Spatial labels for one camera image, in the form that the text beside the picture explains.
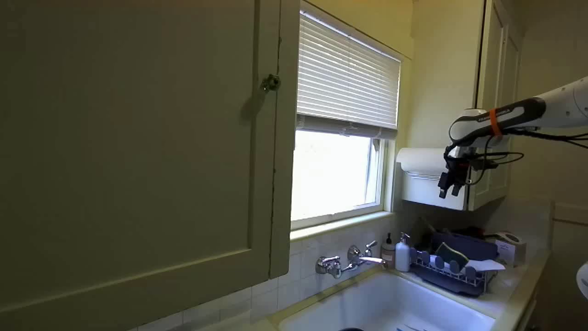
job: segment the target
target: window sill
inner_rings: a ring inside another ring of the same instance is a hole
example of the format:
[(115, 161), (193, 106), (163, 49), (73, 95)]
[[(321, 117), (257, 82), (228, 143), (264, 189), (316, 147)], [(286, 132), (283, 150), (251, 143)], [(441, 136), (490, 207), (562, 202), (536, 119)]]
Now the window sill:
[(391, 215), (393, 215), (391, 211), (378, 211), (378, 213), (369, 213), (369, 215), (341, 218), (341, 220), (336, 220), (336, 222), (327, 222), (327, 224), (318, 224), (318, 226), (310, 226), (310, 228), (294, 230), (294, 231), (290, 231), (290, 241), (307, 239), (307, 237), (312, 237), (312, 235), (321, 235), (321, 233), (327, 233), (327, 231), (334, 231), (334, 230), (354, 226), (354, 224), (362, 224), (362, 222), (375, 222), (375, 220), (389, 218)]

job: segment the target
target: window frame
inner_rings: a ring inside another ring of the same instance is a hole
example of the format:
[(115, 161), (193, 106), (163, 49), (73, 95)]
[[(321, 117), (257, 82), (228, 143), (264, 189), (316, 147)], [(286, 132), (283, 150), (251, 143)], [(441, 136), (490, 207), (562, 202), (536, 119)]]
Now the window frame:
[[(321, 11), (319, 7), (314, 7), (312, 3), (301, 2), (299, 7), (299, 18), (301, 18), (301, 11), (312, 14), (314, 18), (347, 33), (349, 36), (360, 40), (362, 44), (365, 44), (367, 47), (373, 47), (376, 51), (382, 51), (389, 57), (393, 57), (395, 60), (398, 60), (398, 82), (397, 82), (397, 110), (395, 110), (395, 117), (398, 117), (398, 108), (400, 108), (400, 86), (402, 86), (402, 55), (393, 51), (391, 47), (380, 44), (378, 40), (375, 40), (373, 36), (362, 33), (360, 29), (338, 20), (336, 16)], [(360, 206), (349, 211), (338, 211), (338, 213), (327, 213), (327, 215), (318, 215), (318, 217), (307, 217), (307, 218), (290, 218), (290, 230), (305, 230), (305, 228), (312, 228), (312, 226), (319, 226), (319, 224), (329, 224), (329, 222), (340, 222), (340, 220), (349, 220), (349, 218), (358, 218), (358, 217), (371, 217), (371, 215), (382, 215), (382, 213), (389, 213), (391, 209), (391, 187), (393, 187), (393, 165), (391, 165), (391, 154), (393, 154), (393, 147), (395, 147), (395, 138), (391, 139), (378, 139), (378, 171), (376, 171), (376, 204), (369, 204), (369, 206)]]

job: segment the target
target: white cabinet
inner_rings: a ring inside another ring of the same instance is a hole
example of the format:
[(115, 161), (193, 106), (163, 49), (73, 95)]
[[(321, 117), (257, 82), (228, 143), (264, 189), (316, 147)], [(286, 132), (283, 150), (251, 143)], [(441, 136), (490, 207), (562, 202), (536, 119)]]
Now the white cabinet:
[(16, 5), (0, 329), (125, 329), (286, 270), (297, 2)]
[[(415, 2), (408, 147), (446, 147), (448, 127), (463, 110), (514, 99), (518, 47), (512, 31), (505, 2)], [(446, 207), (476, 209), (503, 196), (507, 182), (507, 167), (487, 171)]]

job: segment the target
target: wall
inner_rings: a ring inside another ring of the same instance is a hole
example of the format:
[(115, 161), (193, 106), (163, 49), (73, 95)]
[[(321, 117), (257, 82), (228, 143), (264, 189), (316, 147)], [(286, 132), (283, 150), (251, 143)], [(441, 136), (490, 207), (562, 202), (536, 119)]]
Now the wall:
[[(413, 53), (413, 42), (409, 35), (411, 0), (310, 0), (310, 3), (400, 53), (402, 86), (398, 127), (406, 127), (406, 95), (409, 86), (409, 60)], [(397, 145), (402, 145), (402, 130), (398, 130), (397, 141)], [(314, 296), (316, 292), (353, 276), (347, 274), (340, 279), (318, 276), (314, 272), (314, 263), (321, 253), (338, 253), (345, 261), (345, 250), (349, 244), (364, 244), (373, 239), (382, 242), (386, 231), (391, 231), (395, 237), (398, 237), (400, 230), (417, 231), (413, 224), (417, 222), (382, 218), (332, 230), (307, 239), (296, 239), (290, 244), (288, 274), (207, 301), (204, 305), (163, 316), (161, 320), (136, 327), (136, 331), (248, 329), (266, 314)]]
[[(518, 97), (588, 75), (588, 2), (516, 0), (514, 11), (523, 27)], [(586, 127), (560, 132), (586, 132)], [(588, 152), (525, 138), (514, 139), (514, 150), (525, 158), (512, 165), (509, 195), (555, 202), (542, 329), (588, 329), (588, 301), (575, 288), (575, 270), (588, 261)]]

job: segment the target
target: window blind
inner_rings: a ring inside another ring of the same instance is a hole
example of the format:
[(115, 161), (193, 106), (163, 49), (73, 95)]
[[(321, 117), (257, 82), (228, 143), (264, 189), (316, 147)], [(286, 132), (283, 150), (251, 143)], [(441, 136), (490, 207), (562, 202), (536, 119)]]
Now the window blind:
[(393, 136), (398, 59), (301, 11), (297, 68), (297, 128)]

